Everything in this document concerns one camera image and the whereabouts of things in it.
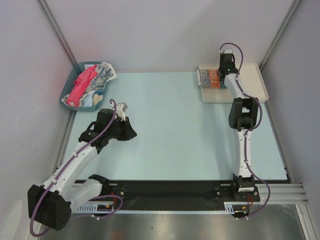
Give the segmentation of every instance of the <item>crumpled fabric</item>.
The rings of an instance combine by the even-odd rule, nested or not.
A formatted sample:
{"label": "crumpled fabric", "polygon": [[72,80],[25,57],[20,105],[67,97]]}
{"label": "crumpled fabric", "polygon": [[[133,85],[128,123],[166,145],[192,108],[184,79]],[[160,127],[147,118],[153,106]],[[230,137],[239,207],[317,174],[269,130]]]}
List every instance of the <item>crumpled fabric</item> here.
{"label": "crumpled fabric", "polygon": [[[97,72],[97,75],[90,81],[89,85],[86,87],[83,94],[80,96],[79,104],[78,106],[74,105],[72,107],[92,107],[96,104],[98,104],[103,99],[103,92],[106,87],[106,83],[112,79],[115,79],[117,77],[116,72],[111,64],[103,61],[98,65],[95,65],[95,71]],[[94,67],[91,64],[86,64],[85,68],[91,68]],[[67,102],[67,99],[69,98],[69,94],[67,94],[61,101],[69,105]]]}
{"label": "crumpled fabric", "polygon": [[66,103],[72,107],[79,107],[80,98],[85,93],[87,87],[90,85],[92,79],[94,79],[98,73],[96,72],[97,65],[88,67],[82,72],[74,81],[74,88],[70,92]]}

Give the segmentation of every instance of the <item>pink cloth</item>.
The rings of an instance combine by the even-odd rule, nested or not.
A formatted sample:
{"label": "pink cloth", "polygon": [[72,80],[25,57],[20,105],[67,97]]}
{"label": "pink cloth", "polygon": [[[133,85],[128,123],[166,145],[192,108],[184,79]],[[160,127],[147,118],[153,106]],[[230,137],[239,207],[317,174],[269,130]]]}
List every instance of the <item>pink cloth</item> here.
{"label": "pink cloth", "polygon": [[88,67],[84,72],[82,72],[77,79],[74,81],[74,88],[70,92],[67,104],[72,107],[79,107],[79,101],[81,96],[85,93],[87,87],[90,85],[92,79],[97,76],[95,71],[97,65]]}

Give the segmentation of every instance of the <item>metal floor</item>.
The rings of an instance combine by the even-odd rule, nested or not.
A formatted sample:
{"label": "metal floor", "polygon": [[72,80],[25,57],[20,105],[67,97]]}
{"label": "metal floor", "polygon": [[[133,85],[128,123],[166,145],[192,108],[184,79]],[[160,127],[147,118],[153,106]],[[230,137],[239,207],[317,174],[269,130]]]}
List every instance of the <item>metal floor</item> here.
{"label": "metal floor", "polygon": [[305,240],[296,206],[267,205],[249,220],[209,214],[116,214],[71,220],[40,240]]}

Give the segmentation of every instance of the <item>patterned cloth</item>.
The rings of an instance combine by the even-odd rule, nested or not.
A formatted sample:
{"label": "patterned cloth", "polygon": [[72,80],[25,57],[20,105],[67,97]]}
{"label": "patterned cloth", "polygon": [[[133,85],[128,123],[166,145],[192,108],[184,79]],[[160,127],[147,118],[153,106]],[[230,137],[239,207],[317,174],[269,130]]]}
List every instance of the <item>patterned cloth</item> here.
{"label": "patterned cloth", "polygon": [[197,84],[204,88],[226,89],[226,85],[220,81],[218,70],[197,70]]}

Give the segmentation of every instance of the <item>teal plastic basket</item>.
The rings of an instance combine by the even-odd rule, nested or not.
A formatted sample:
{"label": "teal plastic basket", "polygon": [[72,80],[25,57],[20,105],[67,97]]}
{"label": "teal plastic basket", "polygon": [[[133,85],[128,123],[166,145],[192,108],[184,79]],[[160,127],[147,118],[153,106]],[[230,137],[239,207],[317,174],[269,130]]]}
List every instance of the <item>teal plastic basket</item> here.
{"label": "teal plastic basket", "polygon": [[77,79],[77,77],[85,70],[85,65],[87,64],[100,64],[101,62],[100,61],[85,61],[85,62],[81,62],[81,63],[78,63],[71,71],[68,79],[66,80],[66,83],[63,87],[63,90],[62,90],[62,93],[60,95],[60,104],[62,106],[64,106],[65,108],[67,109],[70,109],[70,110],[74,110],[74,111],[84,111],[84,112],[92,112],[94,110],[98,110],[104,99],[106,98],[106,92],[107,92],[107,86],[108,86],[108,82],[105,84],[105,87],[104,87],[104,90],[103,90],[103,99],[96,105],[94,106],[69,106],[69,105],[66,105],[64,102],[62,102],[62,99],[65,97],[65,95],[71,93],[72,89],[74,88],[74,82],[75,80]]}

